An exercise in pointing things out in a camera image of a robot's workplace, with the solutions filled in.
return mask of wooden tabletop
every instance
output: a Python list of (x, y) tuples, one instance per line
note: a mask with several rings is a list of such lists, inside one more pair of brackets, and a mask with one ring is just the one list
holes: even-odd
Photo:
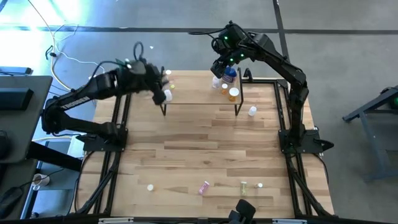
[(173, 100), (165, 104), (203, 104), (203, 105), (238, 105), (241, 103), (241, 89), (239, 77), (232, 84), (228, 84), (228, 90), (236, 87), (239, 95), (236, 101), (229, 101), (229, 93), (221, 94), (221, 84), (219, 88), (213, 88), (213, 73), (211, 71), (172, 71), (168, 75), (170, 85), (175, 86), (170, 89), (166, 85), (164, 89), (170, 89)]
[[(245, 99), (238, 116), (228, 105), (174, 105), (165, 117), (151, 94), (133, 95), (112, 216), (226, 218), (243, 198), (256, 207), (255, 218), (293, 217), (286, 163), (277, 137), (274, 87), (243, 84), (243, 88)], [(94, 121), (110, 121), (114, 101), (99, 101)], [(257, 113), (250, 117), (248, 110), (254, 105)], [(307, 129), (313, 128), (308, 101), (303, 122)], [(79, 207), (98, 185), (103, 156), (103, 152), (94, 153), (83, 169)], [(333, 213), (322, 163), (303, 154), (303, 164), (309, 189)], [(210, 187), (202, 196), (198, 191), (204, 181)], [(247, 196), (241, 196), (241, 181), (247, 182)], [(258, 183), (264, 187), (254, 188)], [(147, 190), (149, 184), (154, 185), (153, 192)], [(304, 211), (302, 193), (297, 193)]]

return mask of white cable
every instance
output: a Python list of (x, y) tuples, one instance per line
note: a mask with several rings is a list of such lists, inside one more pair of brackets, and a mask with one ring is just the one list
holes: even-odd
[(39, 138), (39, 139), (33, 139), (32, 141), (43, 141), (43, 140), (47, 140), (47, 139), (72, 139), (71, 136), (52, 136), (52, 137), (44, 137), (44, 138)]
[[(32, 4), (32, 2), (31, 2), (30, 0), (28, 0), (28, 1), (29, 1), (30, 5), (32, 5), (32, 7), (33, 7), (33, 8), (35, 9), (35, 11), (38, 13), (38, 15), (42, 18), (43, 22), (45, 23), (45, 25), (47, 26), (47, 29), (49, 30), (49, 32), (50, 32), (50, 34), (51, 34), (51, 38), (52, 38), (52, 42), (53, 42), (53, 46), (54, 46), (53, 49), (52, 49), (52, 53), (55, 54), (55, 49), (56, 49), (56, 50), (58, 50), (61, 54), (63, 54), (64, 56), (66, 56), (66, 58), (75, 60), (75, 61), (77, 61), (77, 62), (79, 62), (79, 63), (93, 63), (93, 64), (95, 64), (95, 65), (98, 65), (98, 64), (95, 63), (95, 62), (82, 62), (82, 61), (79, 61), (79, 60), (77, 60), (77, 59), (75, 59), (75, 58), (69, 57), (67, 54), (65, 54), (65, 53), (63, 53), (62, 51), (60, 51), (60, 50), (58, 49), (58, 46), (55, 44), (55, 40), (56, 40), (56, 38), (55, 38), (55, 33), (56, 33), (58, 30), (60, 30), (63, 26), (65, 26), (66, 24), (60, 26), (60, 27), (53, 33), (53, 32), (51, 31), (51, 29), (50, 29), (50, 26), (47, 24), (47, 22), (45, 21), (45, 19), (44, 19), (43, 16), (41, 15), (41, 13), (36, 9), (36, 7)], [(66, 36), (66, 37), (64, 37), (64, 38), (62, 38), (62, 39), (60, 39), (60, 40), (57, 39), (57, 41), (62, 41), (62, 40), (65, 40), (65, 39), (67, 39), (67, 38), (69, 38), (69, 37), (75, 35), (77, 28), (78, 28), (78, 24), (76, 25), (76, 28), (75, 28), (75, 30), (73, 31), (72, 34), (70, 34), (70, 35), (68, 35), (68, 36)], [(55, 78), (64, 88), (66, 88), (67, 90), (71, 90), (71, 88), (70, 88), (69, 86), (67, 86), (66, 84), (64, 84), (64, 83), (59, 79), (59, 77), (55, 74), (55, 71), (54, 71), (54, 57), (53, 57), (53, 56), (51, 56), (51, 73), (52, 73), (52, 75), (54, 76), (54, 78)]]
[[(63, 26), (66, 26), (66, 25), (75, 25), (75, 29), (73, 30), (73, 33), (67, 35), (66, 37), (64, 37), (64, 38), (62, 38), (62, 39), (57, 39), (57, 38), (55, 38), (55, 34), (56, 34)], [(75, 35), (75, 34), (76, 34), (76, 30), (77, 30), (78, 27), (79, 27), (79, 24), (64, 24), (64, 25), (58, 27), (58, 29), (55, 30), (55, 32), (54, 32), (54, 38), (55, 38), (55, 40), (56, 40), (56, 41), (63, 41), (63, 40), (66, 40), (67, 38), (69, 38), (69, 37)], [(61, 54), (63, 54), (63, 55), (64, 55), (66, 58), (68, 58), (68, 59), (77, 61), (77, 62), (79, 62), (79, 63), (92, 63), (92, 64), (95, 64), (95, 65), (98, 65), (96, 62), (82, 62), (82, 61), (80, 61), (80, 60), (78, 60), (78, 59), (76, 59), (76, 58), (69, 57), (65, 52), (62, 52), (62, 51), (58, 48), (58, 43), (56, 43), (54, 47), (55, 47), (55, 49), (56, 49), (58, 52), (60, 52)], [(103, 73), (105, 73), (105, 68), (102, 67), (102, 66), (100, 66), (100, 67), (102, 68)]]

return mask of small bottle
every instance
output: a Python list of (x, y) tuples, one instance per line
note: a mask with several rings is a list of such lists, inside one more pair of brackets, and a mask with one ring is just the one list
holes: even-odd
[(220, 79), (217, 77), (213, 77), (213, 88), (220, 87)]
[(227, 66), (223, 75), (223, 81), (226, 83), (234, 83), (235, 79), (236, 79), (235, 69)]
[(199, 189), (199, 194), (203, 195), (209, 186), (209, 182), (205, 181), (205, 183)]
[(238, 88), (232, 87), (232, 88), (229, 90), (229, 100), (230, 100), (231, 102), (235, 102), (236, 97), (237, 97), (238, 95), (239, 95), (239, 90), (238, 90)]
[(256, 114), (257, 108), (255, 106), (250, 107), (249, 116), (254, 116)]
[(172, 95), (172, 92), (170, 90), (165, 90), (164, 91), (164, 95), (166, 95), (166, 101), (172, 101), (173, 95)]
[(241, 182), (241, 195), (242, 196), (246, 196), (248, 193), (246, 192), (246, 185), (247, 185), (248, 183), (247, 182), (245, 182), (245, 181), (242, 181)]
[(221, 85), (221, 94), (226, 95), (227, 93), (228, 93), (228, 85), (224, 83)]

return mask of small white ball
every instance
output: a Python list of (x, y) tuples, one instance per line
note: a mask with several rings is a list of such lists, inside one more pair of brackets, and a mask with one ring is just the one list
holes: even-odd
[(153, 184), (148, 184), (147, 190), (148, 191), (153, 191), (154, 190), (154, 185)]

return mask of blue bottle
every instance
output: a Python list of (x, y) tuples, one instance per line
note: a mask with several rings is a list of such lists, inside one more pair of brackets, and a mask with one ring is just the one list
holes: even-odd
[(234, 68), (227, 66), (223, 75), (223, 81), (226, 83), (233, 83), (235, 82), (235, 79), (236, 79), (236, 70)]

